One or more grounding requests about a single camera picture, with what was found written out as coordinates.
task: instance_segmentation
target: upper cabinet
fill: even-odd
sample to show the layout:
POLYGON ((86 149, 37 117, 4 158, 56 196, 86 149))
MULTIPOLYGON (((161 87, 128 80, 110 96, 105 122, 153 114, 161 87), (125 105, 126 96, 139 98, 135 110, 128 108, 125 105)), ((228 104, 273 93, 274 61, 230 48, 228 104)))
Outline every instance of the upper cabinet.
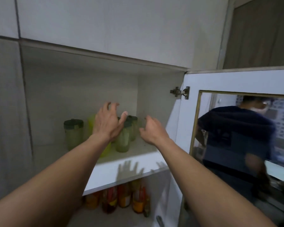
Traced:
POLYGON ((15 0, 0 0, 0 36, 19 38, 15 0))
POLYGON ((17 1, 22 38, 191 68, 194 48, 202 46, 194 30, 205 21, 222 36, 228 0, 17 1), (196 16, 208 5, 221 22, 196 16))

